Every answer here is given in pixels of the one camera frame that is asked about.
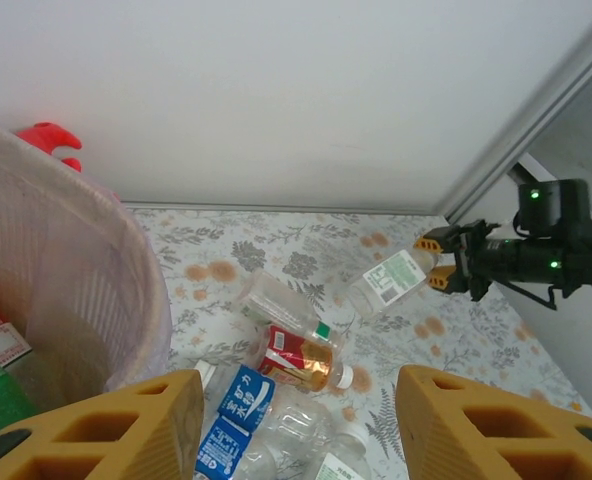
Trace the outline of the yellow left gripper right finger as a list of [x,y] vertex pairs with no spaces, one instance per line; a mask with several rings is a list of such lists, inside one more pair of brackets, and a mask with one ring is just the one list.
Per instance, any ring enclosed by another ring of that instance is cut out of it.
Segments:
[[434,368],[395,394],[411,480],[592,480],[592,418]]

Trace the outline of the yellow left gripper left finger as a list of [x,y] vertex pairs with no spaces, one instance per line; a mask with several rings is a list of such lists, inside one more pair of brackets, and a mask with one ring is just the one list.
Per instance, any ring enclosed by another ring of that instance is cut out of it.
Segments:
[[178,370],[0,431],[0,480],[192,480],[201,375]]

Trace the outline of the white green label bottle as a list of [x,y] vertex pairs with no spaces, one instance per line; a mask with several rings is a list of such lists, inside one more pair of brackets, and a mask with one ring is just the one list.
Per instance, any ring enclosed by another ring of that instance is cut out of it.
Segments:
[[371,321],[423,286],[437,264],[434,253],[402,249],[356,275],[346,297],[363,320]]
[[358,423],[344,424],[325,446],[314,480],[371,480],[366,459],[369,432]]

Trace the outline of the blue label water bottle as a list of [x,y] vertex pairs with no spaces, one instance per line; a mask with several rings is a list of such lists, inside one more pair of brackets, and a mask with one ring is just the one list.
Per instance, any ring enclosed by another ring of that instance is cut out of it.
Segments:
[[193,480],[276,480],[267,446],[230,420],[215,416],[205,424]]
[[216,366],[200,360],[195,369],[201,376],[205,418],[221,415],[250,433],[256,431],[274,397],[275,382],[243,364]]

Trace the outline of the clear crushed bottle blue cap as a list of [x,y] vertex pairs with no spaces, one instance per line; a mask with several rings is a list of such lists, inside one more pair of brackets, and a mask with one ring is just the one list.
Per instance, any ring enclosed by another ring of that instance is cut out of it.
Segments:
[[278,386],[252,436],[246,480],[277,480],[276,457],[309,462],[336,432],[331,412],[290,386]]

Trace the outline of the clear crushed bottle green cap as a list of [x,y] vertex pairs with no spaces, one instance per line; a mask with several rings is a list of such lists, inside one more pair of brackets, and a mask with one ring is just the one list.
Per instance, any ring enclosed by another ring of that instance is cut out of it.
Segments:
[[307,298],[263,269],[257,269],[245,281],[232,308],[259,325],[278,326],[326,345],[336,354],[343,349],[342,335],[321,320]]

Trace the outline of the red label tea bottle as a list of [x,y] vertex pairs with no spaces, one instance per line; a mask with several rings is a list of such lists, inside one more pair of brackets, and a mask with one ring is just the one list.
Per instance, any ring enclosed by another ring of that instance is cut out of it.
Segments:
[[354,380],[354,369],[330,347],[275,325],[264,329],[252,365],[276,382],[313,393],[327,387],[347,390]]

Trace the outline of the floral tablecloth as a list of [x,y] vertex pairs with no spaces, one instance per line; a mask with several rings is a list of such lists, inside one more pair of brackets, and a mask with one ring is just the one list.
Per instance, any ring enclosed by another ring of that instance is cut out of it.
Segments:
[[591,408],[497,289],[480,302],[427,287],[364,321],[344,299],[355,276],[418,235],[431,216],[144,209],[134,212],[162,268],[172,315],[170,369],[198,360],[244,362],[254,326],[231,311],[246,278],[264,269],[303,294],[345,340],[355,370],[346,390],[317,400],[364,425],[373,480],[407,480],[396,426],[399,369],[419,364],[590,415]]

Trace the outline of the red fish plush toy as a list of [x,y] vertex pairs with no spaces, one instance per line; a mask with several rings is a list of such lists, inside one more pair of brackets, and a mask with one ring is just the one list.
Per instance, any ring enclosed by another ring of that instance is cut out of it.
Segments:
[[70,148],[74,150],[80,150],[82,148],[82,142],[78,137],[52,122],[35,123],[31,127],[17,131],[15,135],[51,156],[53,156],[53,152],[58,148]]

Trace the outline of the aluminium frame post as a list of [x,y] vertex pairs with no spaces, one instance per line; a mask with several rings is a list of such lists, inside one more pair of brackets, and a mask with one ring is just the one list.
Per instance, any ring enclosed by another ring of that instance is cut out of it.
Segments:
[[465,176],[443,194],[434,215],[461,219],[527,152],[532,143],[592,81],[592,26]]

